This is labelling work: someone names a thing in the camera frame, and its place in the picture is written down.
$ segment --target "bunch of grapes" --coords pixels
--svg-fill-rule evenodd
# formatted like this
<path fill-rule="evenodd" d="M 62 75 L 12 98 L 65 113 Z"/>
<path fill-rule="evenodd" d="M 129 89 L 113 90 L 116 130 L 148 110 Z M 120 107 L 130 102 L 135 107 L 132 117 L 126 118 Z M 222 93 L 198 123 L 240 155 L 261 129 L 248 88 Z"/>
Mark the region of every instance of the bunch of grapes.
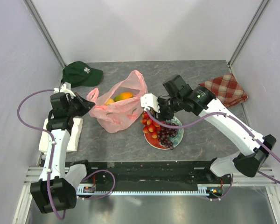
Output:
<path fill-rule="evenodd" d="M 165 122 L 165 124 L 177 126 L 175 123 Z M 162 127 L 159 131 L 157 131 L 158 141 L 170 150 L 174 149 L 173 142 L 170 141 L 170 137 L 174 138 L 175 136 L 177 136 L 177 129 Z"/>

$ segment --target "cap logo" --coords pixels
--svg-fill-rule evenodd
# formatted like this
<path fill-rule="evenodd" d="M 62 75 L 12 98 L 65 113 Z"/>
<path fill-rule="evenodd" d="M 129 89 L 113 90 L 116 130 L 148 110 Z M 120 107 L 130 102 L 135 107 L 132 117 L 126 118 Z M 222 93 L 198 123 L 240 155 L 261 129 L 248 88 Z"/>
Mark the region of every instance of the cap logo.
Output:
<path fill-rule="evenodd" d="M 84 68 L 84 71 L 86 71 L 87 72 L 87 74 L 90 72 L 90 69 L 89 68 Z"/>

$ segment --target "red fruit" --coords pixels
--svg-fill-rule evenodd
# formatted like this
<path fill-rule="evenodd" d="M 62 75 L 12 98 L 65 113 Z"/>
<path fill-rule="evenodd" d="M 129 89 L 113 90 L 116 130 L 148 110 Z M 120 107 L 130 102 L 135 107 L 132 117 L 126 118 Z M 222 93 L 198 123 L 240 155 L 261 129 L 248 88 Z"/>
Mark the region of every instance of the red fruit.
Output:
<path fill-rule="evenodd" d="M 154 126 L 156 126 L 156 127 L 159 127 L 160 125 L 157 123 L 157 122 L 155 122 L 155 121 L 153 121 L 153 124 L 154 124 Z"/>
<path fill-rule="evenodd" d="M 153 124 L 150 124 L 148 126 L 148 129 L 149 129 L 150 132 L 154 132 L 156 130 L 156 127 Z"/>
<path fill-rule="evenodd" d="M 150 118 L 149 119 L 147 119 L 147 125 L 151 125 L 153 123 L 153 120 L 151 120 Z"/>
<path fill-rule="evenodd" d="M 153 137 L 154 139 L 156 139 L 156 138 L 158 137 L 157 132 L 152 132 L 152 133 L 151 133 L 151 137 Z"/>
<path fill-rule="evenodd" d="M 147 114 L 147 112 L 143 112 L 142 118 L 145 118 L 145 119 L 149 118 L 149 115 Z"/>
<path fill-rule="evenodd" d="M 147 126 L 144 126 L 144 128 L 143 128 L 143 133 L 149 133 L 149 129 L 148 129 L 148 127 Z"/>
<path fill-rule="evenodd" d="M 141 119 L 141 123 L 144 124 L 144 125 L 146 125 L 147 119 L 145 119 L 145 118 Z"/>

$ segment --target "hat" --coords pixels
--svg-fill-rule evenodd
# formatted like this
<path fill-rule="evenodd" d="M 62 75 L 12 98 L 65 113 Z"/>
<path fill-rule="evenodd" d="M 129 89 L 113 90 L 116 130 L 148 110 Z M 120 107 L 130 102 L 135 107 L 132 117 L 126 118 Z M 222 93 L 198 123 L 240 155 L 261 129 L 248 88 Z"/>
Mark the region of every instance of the hat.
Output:
<path fill-rule="evenodd" d="M 103 77 L 103 71 L 89 67 L 84 62 L 73 62 L 66 66 L 62 71 L 61 82 L 71 84 L 71 87 L 96 86 Z"/>

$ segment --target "plate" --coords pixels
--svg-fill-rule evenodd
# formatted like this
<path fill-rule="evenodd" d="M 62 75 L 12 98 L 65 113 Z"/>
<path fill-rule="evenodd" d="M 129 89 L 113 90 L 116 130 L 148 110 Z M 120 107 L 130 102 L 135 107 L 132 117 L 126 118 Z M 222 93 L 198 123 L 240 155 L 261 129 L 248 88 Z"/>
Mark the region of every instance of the plate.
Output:
<path fill-rule="evenodd" d="M 178 126 L 181 126 L 182 123 L 180 122 L 180 120 L 177 117 L 173 117 L 173 119 L 170 120 L 171 123 L 175 123 Z M 162 150 L 168 150 L 169 148 L 165 147 L 164 145 L 162 145 L 158 139 L 154 139 L 150 133 L 144 133 L 144 137 L 145 140 L 149 143 L 149 145 L 151 145 L 154 148 L 157 149 L 162 149 Z M 182 141 L 183 138 L 183 128 L 178 129 L 177 130 L 177 136 L 175 137 L 169 137 L 170 141 L 173 142 L 173 147 L 175 148 L 176 146 L 178 146 L 178 144 Z"/>

